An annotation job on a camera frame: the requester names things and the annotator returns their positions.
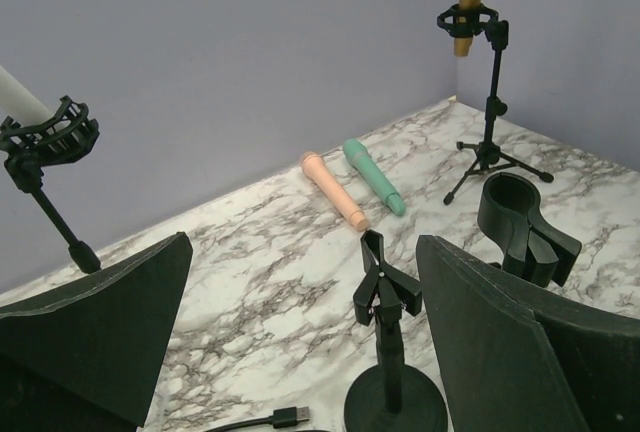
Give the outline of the green microphone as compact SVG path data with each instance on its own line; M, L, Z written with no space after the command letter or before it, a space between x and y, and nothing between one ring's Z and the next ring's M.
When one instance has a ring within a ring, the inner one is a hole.
M357 139L351 138L343 143L342 150L347 162L360 173L384 205L394 215L402 217L406 213L406 204L398 190L373 160L368 149Z

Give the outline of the pink microphone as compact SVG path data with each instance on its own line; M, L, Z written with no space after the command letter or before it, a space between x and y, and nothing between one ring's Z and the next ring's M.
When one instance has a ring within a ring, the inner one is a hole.
M302 172L316 184L344 219L358 232L369 228L370 222L360 206L327 168L324 159L315 152L306 152L300 161Z

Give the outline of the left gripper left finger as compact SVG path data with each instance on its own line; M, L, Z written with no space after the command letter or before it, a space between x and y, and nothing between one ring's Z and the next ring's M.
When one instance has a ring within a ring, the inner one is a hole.
M3 306L2 426L144 426L192 256L175 233Z

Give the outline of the black round-base clamp stand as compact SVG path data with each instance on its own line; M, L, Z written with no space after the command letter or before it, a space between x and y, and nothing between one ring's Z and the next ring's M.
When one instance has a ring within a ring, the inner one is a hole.
M477 224L502 251L501 269L540 287L564 286L582 250L579 240L543 217L538 189L511 173L484 183Z

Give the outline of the black round-base clip stand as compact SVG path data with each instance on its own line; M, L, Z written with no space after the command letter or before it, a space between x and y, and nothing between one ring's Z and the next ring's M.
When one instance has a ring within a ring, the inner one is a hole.
M365 276L353 294L356 322L375 326L377 364L351 384L344 403L346 431L446 431L445 401L435 383L405 363L400 320L423 305L420 282L389 264L384 237L360 238Z

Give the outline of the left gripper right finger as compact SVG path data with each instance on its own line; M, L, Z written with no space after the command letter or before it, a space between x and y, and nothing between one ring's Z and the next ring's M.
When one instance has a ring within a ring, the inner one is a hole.
M433 235L416 261L458 431L635 431L639 323L561 297Z

